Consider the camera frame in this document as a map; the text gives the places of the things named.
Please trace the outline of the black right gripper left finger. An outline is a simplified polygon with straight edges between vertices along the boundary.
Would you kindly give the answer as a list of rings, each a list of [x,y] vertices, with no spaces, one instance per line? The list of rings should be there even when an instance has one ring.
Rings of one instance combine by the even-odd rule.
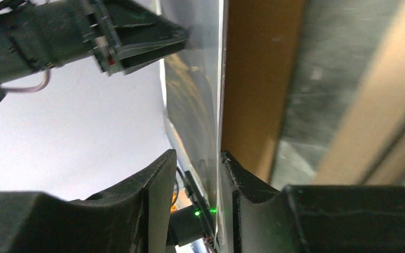
[[[85,200],[0,192],[0,252],[165,252],[174,149]]]

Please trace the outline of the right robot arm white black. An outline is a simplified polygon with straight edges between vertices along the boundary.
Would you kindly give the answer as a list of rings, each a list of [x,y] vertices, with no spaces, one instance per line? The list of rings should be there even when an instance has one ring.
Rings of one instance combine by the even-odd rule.
[[[405,187],[285,186],[276,190],[223,152],[222,206],[190,172],[188,207],[171,212],[177,154],[84,200],[0,192],[0,252],[405,252]]]

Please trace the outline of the landscape photo print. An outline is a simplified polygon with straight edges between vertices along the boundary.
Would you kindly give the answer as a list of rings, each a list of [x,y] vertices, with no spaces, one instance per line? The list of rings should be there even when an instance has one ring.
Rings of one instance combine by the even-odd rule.
[[[165,126],[178,176],[193,202],[202,239],[218,246],[218,177],[223,114],[227,1],[162,1],[165,18],[184,27],[184,49],[163,63]]]

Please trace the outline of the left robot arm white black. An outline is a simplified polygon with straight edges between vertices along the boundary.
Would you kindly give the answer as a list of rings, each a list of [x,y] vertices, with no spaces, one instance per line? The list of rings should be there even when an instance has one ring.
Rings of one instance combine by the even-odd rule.
[[[188,31],[135,1],[0,1],[0,102],[34,93],[51,70],[93,56],[131,74],[185,48]]]

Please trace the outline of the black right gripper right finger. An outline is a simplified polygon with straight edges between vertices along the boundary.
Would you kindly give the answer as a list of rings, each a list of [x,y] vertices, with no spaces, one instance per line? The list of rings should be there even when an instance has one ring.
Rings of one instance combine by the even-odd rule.
[[[405,187],[276,190],[221,154],[228,252],[405,252]]]

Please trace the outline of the brown frame backing board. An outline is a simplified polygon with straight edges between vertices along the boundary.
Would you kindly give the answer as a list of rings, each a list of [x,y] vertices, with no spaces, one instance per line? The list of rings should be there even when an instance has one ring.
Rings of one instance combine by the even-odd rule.
[[[221,148],[269,182],[307,1],[230,1]]]

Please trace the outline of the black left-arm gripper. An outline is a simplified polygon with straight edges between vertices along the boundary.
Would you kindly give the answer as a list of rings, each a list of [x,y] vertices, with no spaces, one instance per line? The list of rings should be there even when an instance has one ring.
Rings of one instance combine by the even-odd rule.
[[[107,75],[133,73],[183,50],[187,30],[135,1],[78,1],[84,42]]]

